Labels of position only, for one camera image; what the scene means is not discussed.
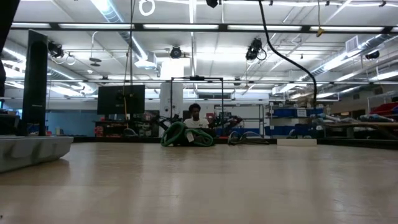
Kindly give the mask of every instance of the person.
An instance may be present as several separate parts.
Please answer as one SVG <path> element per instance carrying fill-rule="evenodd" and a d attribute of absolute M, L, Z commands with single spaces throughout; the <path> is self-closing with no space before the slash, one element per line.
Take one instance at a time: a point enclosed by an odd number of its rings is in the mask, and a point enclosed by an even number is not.
<path fill-rule="evenodd" d="M 184 124 L 187 128 L 208 128 L 209 122 L 207 119 L 200 119 L 200 106 L 197 103 L 194 103 L 189 106 L 189 112 L 191 113 L 191 118 L 188 118 L 184 121 Z"/>

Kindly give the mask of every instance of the air vent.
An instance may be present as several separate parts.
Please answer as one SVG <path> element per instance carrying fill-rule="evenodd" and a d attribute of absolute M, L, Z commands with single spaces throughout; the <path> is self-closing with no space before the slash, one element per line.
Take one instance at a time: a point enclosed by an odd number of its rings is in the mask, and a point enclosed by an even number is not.
<path fill-rule="evenodd" d="M 375 94 L 375 95 L 383 94 L 383 88 L 377 87 L 377 88 L 373 89 L 373 94 Z"/>
<path fill-rule="evenodd" d="M 358 99 L 359 99 L 359 93 L 355 93 L 355 94 L 353 95 L 353 99 L 354 99 L 354 100 L 358 100 Z"/>
<path fill-rule="evenodd" d="M 346 52 L 352 52 L 354 50 L 358 50 L 358 36 L 351 38 L 346 41 Z"/>

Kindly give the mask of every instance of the wooden floor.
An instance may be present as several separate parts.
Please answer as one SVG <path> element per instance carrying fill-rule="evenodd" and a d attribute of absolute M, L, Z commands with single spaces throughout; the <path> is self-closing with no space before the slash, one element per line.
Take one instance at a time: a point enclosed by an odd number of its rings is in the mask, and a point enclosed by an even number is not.
<path fill-rule="evenodd" d="M 398 223 L 398 152 L 74 144 L 0 174 L 0 224 Z"/>

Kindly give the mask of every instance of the black monitor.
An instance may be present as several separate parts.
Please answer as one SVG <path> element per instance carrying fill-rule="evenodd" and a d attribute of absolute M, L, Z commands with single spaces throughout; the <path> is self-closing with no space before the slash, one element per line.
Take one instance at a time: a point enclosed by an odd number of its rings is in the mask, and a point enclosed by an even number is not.
<path fill-rule="evenodd" d="M 124 114 L 124 99 L 128 114 L 145 111 L 145 85 L 101 86 L 98 88 L 97 114 Z"/>

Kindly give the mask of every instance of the white shirt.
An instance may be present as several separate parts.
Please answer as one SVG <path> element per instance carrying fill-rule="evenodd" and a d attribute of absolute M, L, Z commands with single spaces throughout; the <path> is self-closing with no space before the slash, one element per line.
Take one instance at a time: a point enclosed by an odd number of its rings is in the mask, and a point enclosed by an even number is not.
<path fill-rule="evenodd" d="M 184 124 L 188 128 L 209 128 L 209 122 L 207 119 L 199 119 L 198 121 L 194 121 L 192 118 L 186 119 Z"/>

